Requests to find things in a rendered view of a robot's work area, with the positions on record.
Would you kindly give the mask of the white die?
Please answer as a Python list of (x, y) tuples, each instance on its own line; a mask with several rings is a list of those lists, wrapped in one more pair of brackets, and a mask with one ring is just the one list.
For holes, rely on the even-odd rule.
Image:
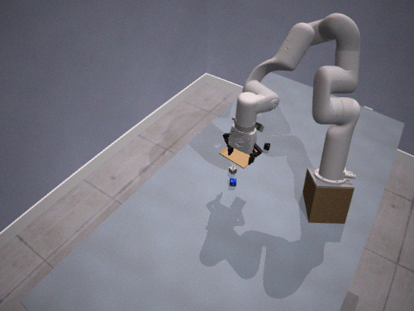
[(233, 166), (229, 167), (229, 172), (231, 174), (235, 174), (237, 172), (237, 168), (233, 165)]

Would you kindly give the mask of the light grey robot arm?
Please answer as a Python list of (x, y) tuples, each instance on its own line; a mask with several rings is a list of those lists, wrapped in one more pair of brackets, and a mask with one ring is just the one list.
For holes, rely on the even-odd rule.
[[(315, 32), (314, 32), (315, 31)], [(330, 97), (332, 93), (353, 93), (358, 85), (360, 34), (357, 25), (344, 14), (330, 14), (324, 20), (298, 23), (289, 32), (276, 56), (257, 66), (237, 98), (235, 128), (243, 133), (264, 126), (258, 113), (279, 104), (278, 95), (260, 82), (272, 71), (294, 71), (310, 46), (336, 40), (335, 66), (320, 67), (314, 77), (312, 116), (318, 124), (330, 124), (325, 137), (320, 168), (315, 177), (326, 184), (344, 184), (356, 175), (346, 170), (347, 156), (360, 107), (355, 99)], [(319, 170), (319, 171), (318, 171)]]

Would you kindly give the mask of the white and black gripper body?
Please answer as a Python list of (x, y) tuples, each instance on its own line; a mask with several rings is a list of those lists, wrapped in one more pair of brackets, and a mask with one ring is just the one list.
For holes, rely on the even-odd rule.
[(238, 131), (234, 123), (228, 138), (228, 145), (246, 154), (251, 154), (257, 140), (256, 128), (249, 133)]

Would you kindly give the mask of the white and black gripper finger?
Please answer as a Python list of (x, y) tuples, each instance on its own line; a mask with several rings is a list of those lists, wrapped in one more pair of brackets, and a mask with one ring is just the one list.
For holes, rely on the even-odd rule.
[(230, 133), (227, 133), (227, 134), (224, 134), (223, 135), (224, 141), (225, 141), (225, 143), (227, 144), (227, 147), (228, 147), (228, 149), (227, 149), (228, 155), (230, 155), (234, 151), (234, 148), (228, 145), (228, 137), (229, 137), (229, 135), (230, 135)]
[[(256, 152), (256, 151), (257, 152)], [(254, 162), (254, 159), (255, 159), (255, 157), (257, 157), (257, 156), (259, 156), (260, 154), (262, 154), (262, 149), (255, 143), (254, 144), (254, 149), (253, 149), (253, 151), (252, 151), (252, 153), (251, 154), (249, 154), (250, 155), (250, 157), (249, 157), (249, 161), (248, 161), (248, 165), (250, 165), (251, 163), (253, 163)]]

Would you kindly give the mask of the tan flat mat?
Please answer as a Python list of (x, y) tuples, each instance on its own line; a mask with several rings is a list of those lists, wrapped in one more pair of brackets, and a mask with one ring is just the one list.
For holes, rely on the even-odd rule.
[(234, 148), (234, 151), (230, 155), (228, 155), (227, 149), (228, 147), (220, 151), (219, 154), (231, 160), (235, 164), (239, 165), (241, 168), (245, 168), (248, 165), (248, 161), (250, 157), (249, 154), (246, 154)]

